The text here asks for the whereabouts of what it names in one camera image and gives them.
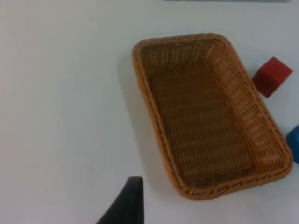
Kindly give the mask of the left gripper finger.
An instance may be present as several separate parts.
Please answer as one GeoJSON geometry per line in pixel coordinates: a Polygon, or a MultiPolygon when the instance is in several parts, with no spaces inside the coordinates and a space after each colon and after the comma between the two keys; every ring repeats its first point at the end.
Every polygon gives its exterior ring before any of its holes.
{"type": "Polygon", "coordinates": [[[143,178],[127,179],[117,198],[97,222],[98,224],[143,224],[144,193],[143,178]]]}

